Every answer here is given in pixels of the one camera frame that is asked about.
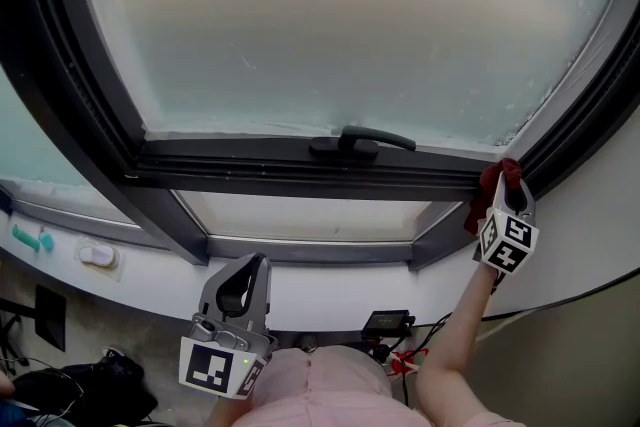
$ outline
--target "window latch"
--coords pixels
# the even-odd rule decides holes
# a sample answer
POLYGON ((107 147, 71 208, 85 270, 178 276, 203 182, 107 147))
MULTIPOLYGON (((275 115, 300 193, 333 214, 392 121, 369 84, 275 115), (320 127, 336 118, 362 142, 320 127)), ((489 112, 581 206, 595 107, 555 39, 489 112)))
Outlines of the window latch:
POLYGON ((347 125, 340 137, 314 137, 309 153, 317 158, 374 160, 380 147, 378 142, 416 151, 416 142, 382 130, 347 125))

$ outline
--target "red cloth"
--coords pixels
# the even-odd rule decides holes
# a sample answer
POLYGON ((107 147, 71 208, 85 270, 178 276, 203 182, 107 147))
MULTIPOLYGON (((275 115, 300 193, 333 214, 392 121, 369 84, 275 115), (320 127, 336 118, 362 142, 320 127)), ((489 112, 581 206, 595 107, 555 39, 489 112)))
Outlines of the red cloth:
POLYGON ((478 234, 478 221, 487 216, 487 208, 493 203, 493 196, 498 187, 498 179, 500 173, 504 171, 507 181, 507 189, 513 190, 520 187, 520 178, 522 177, 522 169, 517 160, 502 159, 492 166, 485 169, 480 175, 480 196, 470 203, 471 213, 467 216, 464 223, 464 229, 471 235, 478 234))

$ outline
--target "frosted glass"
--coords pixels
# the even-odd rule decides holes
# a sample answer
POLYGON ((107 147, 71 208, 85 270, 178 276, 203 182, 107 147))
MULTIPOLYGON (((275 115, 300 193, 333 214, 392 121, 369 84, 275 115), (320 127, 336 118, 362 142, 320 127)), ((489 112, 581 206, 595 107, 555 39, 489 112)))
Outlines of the frosted glass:
POLYGON ((214 235, 315 241, 411 241, 429 203, 180 192, 214 235))
POLYGON ((498 145, 609 0, 115 1, 145 77, 127 87, 158 137, 359 124, 498 145))
POLYGON ((67 161, 0 68, 0 185, 13 197, 78 214, 131 222, 67 161))

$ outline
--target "cable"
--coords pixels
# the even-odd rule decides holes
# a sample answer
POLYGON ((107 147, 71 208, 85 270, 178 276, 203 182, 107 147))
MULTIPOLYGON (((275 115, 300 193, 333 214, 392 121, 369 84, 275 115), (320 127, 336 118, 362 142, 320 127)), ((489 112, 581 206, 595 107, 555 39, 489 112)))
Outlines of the cable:
POLYGON ((64 410, 64 412, 63 412, 62 414, 60 414, 60 415, 58 415, 58 416, 55 416, 55 417, 53 417, 53 418, 51 418, 51 419, 49 419, 49 417, 51 416, 50 414, 45 415, 45 416, 44 416, 44 420, 46 420, 46 422, 45 422, 45 423, 43 423, 43 424, 38 425, 37 427, 47 427, 47 425, 49 425, 51 422, 55 422, 55 421, 56 421, 56 420, 58 420, 59 418, 62 418, 64 415, 66 415, 66 414, 69 412, 69 410, 73 407, 73 405, 78 401, 78 399, 79 399, 79 398, 80 398, 80 397, 78 397, 78 398, 74 399, 74 400, 71 402, 71 404, 69 404, 69 405, 67 406, 67 409, 65 409, 65 410, 64 410))
POLYGON ((522 312, 514 315, 513 317, 509 317, 507 320, 505 320, 504 322, 501 322, 500 324, 498 324, 493 329, 490 329, 489 331, 487 331, 485 333, 482 333, 481 335, 477 336, 476 337, 476 343, 481 342, 482 340, 485 340, 485 339, 489 338, 490 336, 495 335, 498 331, 501 331, 502 329, 507 327, 509 324, 513 324, 516 320, 520 320, 522 317, 526 317, 527 315, 531 315, 532 313, 534 313, 536 311, 538 311, 538 309, 534 308, 532 310, 522 311, 522 312))
POLYGON ((431 337, 433 335, 435 335, 438 331, 440 331, 440 329, 442 329, 442 327, 446 324, 447 320, 449 320, 449 317, 451 316, 451 313, 447 313, 444 317, 442 317, 440 320, 438 320, 438 322, 436 322, 432 327, 431 330, 429 331, 429 333, 427 334, 427 336, 425 337, 425 339, 422 341, 422 343, 420 345, 418 345, 418 347, 416 347, 413 351, 411 351, 409 354, 405 355, 402 359, 409 359, 409 358, 413 358, 416 354, 418 354, 422 349, 424 349, 424 347, 429 343, 429 340, 431 340, 431 337))
MULTIPOLYGON (((629 280, 631 280, 633 278, 636 278, 639 275, 640 275, 640 267, 628 272, 627 274, 624 274, 624 275, 620 276, 619 278, 611 280, 611 281, 605 283, 604 285, 596 287, 593 290, 589 290, 589 291, 584 292, 582 294, 574 295, 573 297, 568 297, 567 299, 561 299, 560 301, 555 301, 553 303, 545 304, 543 306, 538 306, 536 308, 536 311, 551 310, 553 308, 560 308, 561 306, 566 306, 567 304, 575 303, 575 302, 580 301, 582 299, 586 299, 587 297, 591 297, 593 295, 597 295, 597 294, 600 294, 602 292, 605 292, 605 291, 609 290, 610 288, 614 288, 614 287, 616 287, 618 285, 621 285, 622 283, 625 283, 626 281, 629 281, 629 280)), ((517 311, 511 311, 511 312, 508 312, 508 313, 500 313, 500 314, 497 314, 497 315, 488 315, 488 316, 482 318, 482 322, 493 322, 494 320, 509 319, 511 317, 514 317, 515 315, 519 315, 520 313, 523 313, 524 311, 528 311, 528 310, 517 310, 517 311)), ((433 324, 415 324, 413 327, 414 328, 417 328, 417 327, 429 327, 429 326, 432 326, 432 325, 433 324)))
POLYGON ((4 361, 6 363, 15 363, 17 361, 20 361, 21 359, 26 359, 28 361, 35 361, 37 363, 40 363, 41 365, 44 365, 45 367, 49 367, 51 370, 55 370, 56 372, 58 372, 60 375, 62 375, 65 379, 69 379, 71 382, 73 382, 73 384, 75 384, 78 388, 78 390, 80 390, 80 395, 78 395, 75 399, 73 399, 71 401, 71 404, 69 404, 67 406, 67 409, 64 410, 64 412, 62 414, 60 414, 59 416, 56 416, 55 418, 51 418, 49 419, 49 417, 51 416, 50 414, 46 414, 44 416, 44 420, 45 423, 38 425, 37 427, 46 427, 47 425, 49 425, 51 422, 62 418, 64 415, 66 415, 71 408, 73 407, 73 405, 80 400, 82 397, 84 397, 84 390, 82 389, 82 386, 80 386, 80 384, 78 384, 78 381, 76 381, 73 377, 65 374, 62 370, 60 370, 59 368, 55 368, 54 366, 50 365, 49 363, 45 363, 42 360, 39 360, 37 358, 15 358, 15 359, 7 359, 7 358, 0 358, 0 361, 4 361))
MULTIPOLYGON (((402 359, 400 359, 400 356, 397 356, 396 354, 394 354, 393 352, 391 354, 389 354, 389 357, 399 363, 402 363, 402 359)), ((417 372, 418 370, 420 370, 420 366, 419 365, 414 365, 413 363, 409 363, 408 361, 405 361, 404 364, 407 366, 407 368, 409 369, 409 371, 407 372, 407 374, 410 374, 412 372, 417 372)))
POLYGON ((405 378, 405 370, 407 369, 404 360, 400 360, 402 362, 402 393, 404 393, 404 405, 409 407, 409 390, 407 390, 407 380, 405 378))
POLYGON ((398 348, 398 345, 400 345, 402 342, 404 342, 405 338, 406 338, 405 336, 401 336, 400 338, 398 338, 398 341, 396 343, 394 343, 391 347, 389 347, 389 353, 391 353, 394 350, 396 350, 398 348))

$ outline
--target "hand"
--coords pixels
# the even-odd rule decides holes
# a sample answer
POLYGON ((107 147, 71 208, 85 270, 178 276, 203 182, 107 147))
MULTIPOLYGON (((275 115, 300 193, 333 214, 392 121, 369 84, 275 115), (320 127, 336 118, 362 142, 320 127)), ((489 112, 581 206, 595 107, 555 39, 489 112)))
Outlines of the hand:
POLYGON ((5 373, 0 371, 0 398, 10 397, 14 391, 16 391, 16 387, 5 373))

